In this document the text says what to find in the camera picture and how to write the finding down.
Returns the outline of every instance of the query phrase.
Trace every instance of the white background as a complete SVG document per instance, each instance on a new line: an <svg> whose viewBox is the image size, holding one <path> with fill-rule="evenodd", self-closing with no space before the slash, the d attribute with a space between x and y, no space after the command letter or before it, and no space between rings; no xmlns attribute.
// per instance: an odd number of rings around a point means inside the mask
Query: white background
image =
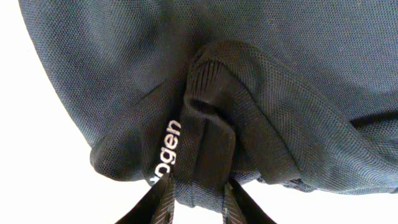
<svg viewBox="0 0 398 224"><path fill-rule="evenodd" d="M149 190L90 166L90 147L55 94L16 0L0 1L0 223L114 223ZM244 188L277 223L398 223L398 195ZM175 224L222 223L175 206Z"/></svg>

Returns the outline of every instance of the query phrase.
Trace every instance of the fabric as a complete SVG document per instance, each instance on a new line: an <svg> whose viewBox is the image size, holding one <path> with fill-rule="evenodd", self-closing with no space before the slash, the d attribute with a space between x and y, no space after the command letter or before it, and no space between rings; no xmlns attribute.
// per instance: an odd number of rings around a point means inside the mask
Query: fabric
<svg viewBox="0 0 398 224"><path fill-rule="evenodd" d="M397 192L398 2L19 2L97 172L217 212L229 175Z"/></svg>

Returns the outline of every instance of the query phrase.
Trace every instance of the textured fabric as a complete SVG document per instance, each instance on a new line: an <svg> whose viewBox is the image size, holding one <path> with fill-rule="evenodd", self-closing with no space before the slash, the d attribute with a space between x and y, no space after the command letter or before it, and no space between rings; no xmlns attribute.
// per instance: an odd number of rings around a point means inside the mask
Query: textured fabric
<svg viewBox="0 0 398 224"><path fill-rule="evenodd" d="M176 196L189 206L220 212L223 180L197 167L216 162L205 139L230 129L219 176L397 192L397 1L19 2L99 173L150 182L175 120ZM195 95L209 63L218 80Z"/></svg>

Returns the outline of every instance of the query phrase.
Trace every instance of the brand name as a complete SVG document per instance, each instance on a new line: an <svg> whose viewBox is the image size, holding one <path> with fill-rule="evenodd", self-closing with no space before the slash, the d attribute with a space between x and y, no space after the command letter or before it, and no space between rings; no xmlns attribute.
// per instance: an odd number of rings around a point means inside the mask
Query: brand name
<svg viewBox="0 0 398 224"><path fill-rule="evenodd" d="M177 121L170 121L167 125L166 136L164 137L164 146L160 149L160 160L162 161L155 168L155 176L149 179L152 183L156 183L165 173L170 173L171 165L175 164L175 148L178 144L180 136L181 124Z"/></svg>

